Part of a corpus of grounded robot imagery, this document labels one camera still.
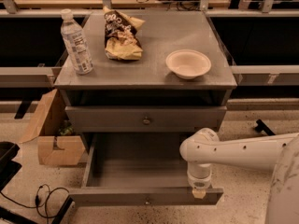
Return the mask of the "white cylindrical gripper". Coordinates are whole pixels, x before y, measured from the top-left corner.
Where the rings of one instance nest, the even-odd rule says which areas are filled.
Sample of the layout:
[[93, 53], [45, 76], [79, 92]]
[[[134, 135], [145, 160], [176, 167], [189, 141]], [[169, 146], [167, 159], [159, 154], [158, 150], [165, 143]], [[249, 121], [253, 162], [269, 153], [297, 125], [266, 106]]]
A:
[[195, 199], [204, 199], [206, 191], [211, 184], [211, 164], [188, 163], [187, 177], [190, 186], [193, 188], [192, 195]]

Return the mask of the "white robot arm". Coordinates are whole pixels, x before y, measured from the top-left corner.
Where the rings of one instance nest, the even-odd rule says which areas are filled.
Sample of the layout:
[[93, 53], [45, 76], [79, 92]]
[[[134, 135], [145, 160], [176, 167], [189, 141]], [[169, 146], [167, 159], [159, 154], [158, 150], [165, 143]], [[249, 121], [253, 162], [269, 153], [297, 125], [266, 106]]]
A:
[[265, 224], [299, 224], [299, 133], [221, 141], [204, 128], [179, 152], [195, 190], [209, 186], [213, 163], [271, 172]]

